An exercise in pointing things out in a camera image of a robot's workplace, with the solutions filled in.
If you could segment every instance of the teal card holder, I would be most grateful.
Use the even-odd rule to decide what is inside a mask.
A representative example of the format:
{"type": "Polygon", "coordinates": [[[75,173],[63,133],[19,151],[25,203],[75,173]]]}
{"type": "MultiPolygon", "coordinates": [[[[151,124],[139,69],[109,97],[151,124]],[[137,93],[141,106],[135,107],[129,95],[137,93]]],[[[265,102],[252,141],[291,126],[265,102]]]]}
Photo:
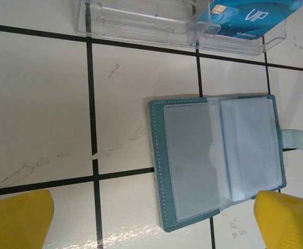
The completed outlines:
{"type": "Polygon", "coordinates": [[[156,100],[149,118],[166,232],[285,187],[283,149],[303,149],[303,132],[280,130],[273,95],[156,100]]]}

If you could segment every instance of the white tile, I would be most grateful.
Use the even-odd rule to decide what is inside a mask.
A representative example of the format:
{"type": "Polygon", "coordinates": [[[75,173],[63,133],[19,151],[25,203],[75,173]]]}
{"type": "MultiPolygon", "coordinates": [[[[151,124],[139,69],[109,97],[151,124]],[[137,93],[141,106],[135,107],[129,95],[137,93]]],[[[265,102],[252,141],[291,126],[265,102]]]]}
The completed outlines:
{"type": "Polygon", "coordinates": [[[303,68],[303,7],[286,20],[286,39],[267,53],[268,63],[303,68]]]}
{"type": "Polygon", "coordinates": [[[0,0],[0,25],[75,35],[73,0],[0,0]]]}
{"type": "MultiPolygon", "coordinates": [[[[96,218],[93,183],[49,189],[54,216],[44,249],[96,248],[96,218]]],[[[0,196],[0,200],[20,193],[0,196]]]]}
{"type": "Polygon", "coordinates": [[[0,187],[92,174],[86,68],[84,43],[0,32],[0,187]]]}
{"type": "Polygon", "coordinates": [[[210,222],[166,233],[153,173],[100,182],[104,248],[211,248],[210,222]]]}
{"type": "Polygon", "coordinates": [[[303,72],[269,67],[269,78],[280,128],[303,131],[303,72]]]}
{"type": "Polygon", "coordinates": [[[287,186],[281,192],[303,198],[303,151],[285,152],[284,165],[287,186]]]}
{"type": "Polygon", "coordinates": [[[231,206],[213,218],[216,248],[265,249],[254,216],[254,200],[231,206]],[[232,228],[231,222],[237,224],[232,228]]]}
{"type": "Polygon", "coordinates": [[[147,104],[156,98],[198,96],[196,58],[94,45],[93,59],[97,143],[109,150],[98,161],[99,172],[153,167],[147,104]],[[130,140],[137,130],[147,134],[130,140]],[[122,147],[111,150],[113,144],[122,147]]]}
{"type": "Polygon", "coordinates": [[[264,66],[201,58],[204,95],[267,93],[264,66]]]}

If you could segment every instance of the glossy floor surface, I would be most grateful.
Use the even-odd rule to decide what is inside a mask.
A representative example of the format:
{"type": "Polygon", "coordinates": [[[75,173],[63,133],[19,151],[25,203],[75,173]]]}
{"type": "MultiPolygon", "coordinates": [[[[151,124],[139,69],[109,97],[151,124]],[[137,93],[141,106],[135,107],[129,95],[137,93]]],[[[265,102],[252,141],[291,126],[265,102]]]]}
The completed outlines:
{"type": "MultiPolygon", "coordinates": [[[[0,199],[51,191],[48,249],[264,249],[254,201],[160,228],[146,104],[271,93],[281,128],[303,130],[303,8],[284,42],[249,57],[86,39],[74,33],[72,7],[0,0],[0,199]]],[[[303,198],[303,152],[286,151],[284,161],[282,192],[303,198]]]]}

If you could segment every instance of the yellow object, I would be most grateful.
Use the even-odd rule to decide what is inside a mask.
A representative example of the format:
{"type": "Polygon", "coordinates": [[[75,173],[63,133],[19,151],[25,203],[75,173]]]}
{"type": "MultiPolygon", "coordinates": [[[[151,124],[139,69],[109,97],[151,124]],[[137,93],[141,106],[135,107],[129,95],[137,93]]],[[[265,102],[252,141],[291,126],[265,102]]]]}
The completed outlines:
{"type": "Polygon", "coordinates": [[[0,249],[41,249],[53,212],[48,190],[0,200],[0,249]]]}
{"type": "Polygon", "coordinates": [[[260,191],[255,218],[267,249],[303,249],[303,199],[260,191]]]}

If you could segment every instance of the floor stain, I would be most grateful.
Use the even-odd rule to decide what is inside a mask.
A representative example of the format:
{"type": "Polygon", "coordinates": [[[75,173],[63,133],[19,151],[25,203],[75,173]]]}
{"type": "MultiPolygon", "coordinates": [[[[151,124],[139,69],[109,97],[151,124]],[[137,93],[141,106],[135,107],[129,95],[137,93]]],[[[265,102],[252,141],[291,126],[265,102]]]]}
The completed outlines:
{"type": "Polygon", "coordinates": [[[41,159],[38,160],[36,163],[36,166],[43,166],[49,164],[49,159],[46,157],[42,157],[41,159]]]}
{"type": "Polygon", "coordinates": [[[237,221],[235,219],[230,222],[230,227],[232,227],[232,228],[238,228],[238,223],[237,223],[237,221]]]}
{"type": "Polygon", "coordinates": [[[113,74],[115,73],[115,71],[116,71],[118,68],[119,68],[119,64],[116,64],[116,65],[114,66],[114,69],[112,69],[112,71],[111,71],[110,75],[108,76],[108,78],[111,78],[111,77],[113,76],[113,74]]]}
{"type": "Polygon", "coordinates": [[[144,136],[147,133],[146,129],[142,126],[139,127],[139,129],[136,130],[130,137],[129,140],[135,140],[138,139],[139,137],[144,136]]]}
{"type": "Polygon", "coordinates": [[[226,212],[225,210],[222,210],[222,211],[220,212],[220,214],[223,215],[223,216],[227,216],[227,215],[228,215],[227,212],[226,212]]]}
{"type": "Polygon", "coordinates": [[[21,169],[15,171],[9,177],[5,178],[0,183],[0,188],[9,187],[17,182],[20,182],[21,180],[26,179],[28,176],[32,174],[33,171],[34,171],[33,167],[29,167],[25,164],[21,169]]]}
{"type": "Polygon", "coordinates": [[[94,154],[90,160],[96,160],[96,159],[99,159],[99,158],[102,158],[102,157],[108,157],[109,154],[107,153],[106,150],[103,150],[103,149],[100,149],[96,154],[94,154]]]}
{"type": "Polygon", "coordinates": [[[108,148],[108,151],[114,151],[116,149],[120,149],[122,148],[122,144],[120,142],[116,142],[112,145],[110,145],[110,147],[108,148]]]}
{"type": "Polygon", "coordinates": [[[239,234],[243,235],[243,234],[247,234],[247,231],[245,231],[242,228],[239,228],[239,234]]]}
{"type": "Polygon", "coordinates": [[[69,152],[68,151],[63,151],[57,154],[57,157],[59,158],[63,158],[63,157],[68,157],[69,156],[69,152]]]}

